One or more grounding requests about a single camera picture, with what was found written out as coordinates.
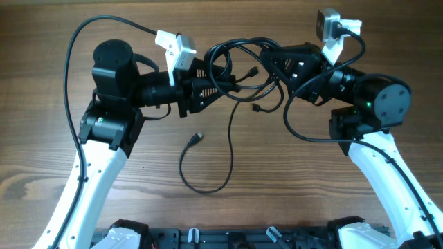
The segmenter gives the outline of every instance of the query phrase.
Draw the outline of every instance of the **tabletop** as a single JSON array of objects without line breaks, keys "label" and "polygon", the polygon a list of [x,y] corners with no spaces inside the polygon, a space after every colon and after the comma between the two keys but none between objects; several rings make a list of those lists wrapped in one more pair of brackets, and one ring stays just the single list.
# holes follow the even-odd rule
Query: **tabletop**
[{"label": "tabletop", "polygon": [[[367,52],[353,67],[407,81],[413,90],[405,123],[392,129],[399,152],[418,181],[443,207],[443,16],[441,1],[157,1],[0,6],[0,248],[29,248],[46,227],[75,157],[62,96],[66,48],[88,17],[116,15],[154,30],[183,33],[195,41],[198,58],[212,46],[240,37],[269,37],[282,46],[316,37],[317,10],[336,8],[342,18],[360,19]],[[135,53],[166,70],[165,51],[154,36],[115,21],[89,24],[74,44],[69,101],[78,124],[95,87],[92,52],[108,39],[123,39]],[[359,51],[347,39],[340,60]],[[233,73],[257,62],[233,50]],[[261,74],[248,80],[259,84]],[[258,101],[273,107],[277,91]],[[186,154],[189,181],[213,188],[225,179],[230,161],[227,128],[235,102],[226,97],[201,113],[146,122],[124,169],[105,202],[98,228],[131,219],[151,228],[266,228],[270,225],[325,225],[358,215],[389,226],[388,217],[365,176],[336,144],[294,138],[282,120],[283,108],[256,113],[240,104],[232,126],[233,175],[220,192],[201,195],[183,185],[178,159],[190,137],[204,139]],[[306,136],[328,138],[330,111],[296,100],[290,123]],[[160,116],[166,107],[143,109]]]}]

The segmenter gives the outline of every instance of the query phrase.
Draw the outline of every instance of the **wooden surface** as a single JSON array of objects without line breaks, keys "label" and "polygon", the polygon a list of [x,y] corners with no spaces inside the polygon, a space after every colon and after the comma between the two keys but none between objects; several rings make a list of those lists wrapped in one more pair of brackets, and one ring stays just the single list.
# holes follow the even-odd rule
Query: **wooden surface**
[{"label": "wooden surface", "polygon": [[[399,151],[431,198],[443,207],[443,16],[441,1],[261,1],[132,3],[0,8],[0,248],[29,248],[43,232],[73,164],[75,147],[62,98],[62,71],[73,31],[87,17],[111,14],[141,25],[194,37],[199,57],[211,46],[238,37],[270,37],[282,46],[315,36],[316,11],[334,7],[347,19],[363,21],[367,53],[354,67],[403,78],[413,89],[402,127],[393,129]],[[136,53],[165,70],[164,50],[154,37],[115,21],[97,21],[75,43],[69,100],[75,124],[89,103],[94,48],[124,39]],[[357,53],[346,41],[341,59]],[[256,63],[233,53],[234,73]],[[257,76],[254,83],[262,82]],[[271,107],[278,92],[259,103]],[[241,104],[233,121],[235,167],[226,189],[213,195],[191,192],[180,181],[177,161],[196,132],[204,140],[183,164],[198,187],[217,187],[226,177],[228,117],[234,105],[222,98],[205,111],[147,122],[131,158],[118,175],[98,222],[117,219],[152,228],[265,228],[269,225],[325,225],[359,215],[390,225],[372,188],[338,145],[309,144],[285,129],[282,108],[255,113]],[[291,123],[307,136],[326,138],[329,111],[296,101]],[[164,113],[149,108],[145,115]]]}]

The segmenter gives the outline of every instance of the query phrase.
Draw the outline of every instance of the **white arm segment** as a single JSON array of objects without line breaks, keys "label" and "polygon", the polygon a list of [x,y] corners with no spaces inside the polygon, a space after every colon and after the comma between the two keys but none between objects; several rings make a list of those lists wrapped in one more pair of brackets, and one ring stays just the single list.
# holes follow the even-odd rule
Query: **white arm segment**
[{"label": "white arm segment", "polygon": [[[60,249],[89,248],[109,189],[127,160],[122,149],[110,150],[107,143],[89,140],[82,147],[88,165],[88,181],[83,185],[79,204],[60,240]],[[47,249],[54,242],[77,190],[79,175],[80,163],[77,155],[54,214],[34,249]]]},{"label": "white arm segment", "polygon": [[[418,191],[429,213],[434,216],[434,222],[438,230],[443,232],[442,212],[424,192],[401,158],[392,135],[390,133],[384,134],[380,131],[364,135],[364,139],[361,141],[383,149],[389,156],[395,159]],[[423,221],[422,216],[424,214],[419,208],[413,193],[392,164],[387,163],[381,154],[363,145],[351,144],[348,154],[352,162],[360,168],[369,180],[372,188],[374,188],[389,216],[399,246],[406,240],[413,239],[413,233],[416,231],[422,231],[425,236],[434,234],[429,223]]]}]

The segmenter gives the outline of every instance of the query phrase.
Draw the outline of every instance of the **wooden table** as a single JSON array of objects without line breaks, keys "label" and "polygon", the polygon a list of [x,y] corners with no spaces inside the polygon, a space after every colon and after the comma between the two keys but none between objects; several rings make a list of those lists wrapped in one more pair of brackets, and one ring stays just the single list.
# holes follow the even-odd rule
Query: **wooden table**
[{"label": "wooden table", "polygon": [[[87,17],[118,15],[141,25],[195,39],[199,57],[238,37],[270,37],[282,46],[305,41],[320,45],[316,12],[336,8],[347,19],[363,21],[367,53],[354,67],[403,78],[413,88],[403,126],[392,130],[405,161],[431,198],[443,207],[443,16],[442,2],[389,1],[210,1],[158,2],[0,8],[0,248],[29,248],[43,232],[73,164],[75,147],[66,122],[62,71],[73,31]],[[95,87],[94,48],[124,39],[136,53],[165,70],[164,50],[154,36],[115,21],[97,21],[80,33],[71,58],[69,100],[76,126]],[[346,41],[341,59],[357,53]],[[234,70],[243,75],[257,65],[233,52]],[[253,83],[262,82],[257,76]],[[259,103],[272,107],[278,92]],[[325,225],[359,215],[390,225],[371,186],[338,145],[297,140],[285,129],[282,108],[255,113],[241,104],[233,121],[235,166],[226,189],[212,195],[191,192],[181,182],[178,157],[197,132],[204,140],[184,162],[186,177],[198,187],[216,187],[229,167],[228,117],[234,102],[221,98],[205,111],[180,119],[146,122],[125,168],[107,197],[98,222],[117,219],[152,228],[265,228],[269,225]],[[327,138],[329,111],[346,104],[313,107],[296,101],[295,128]],[[145,115],[165,112],[148,108]]]}]

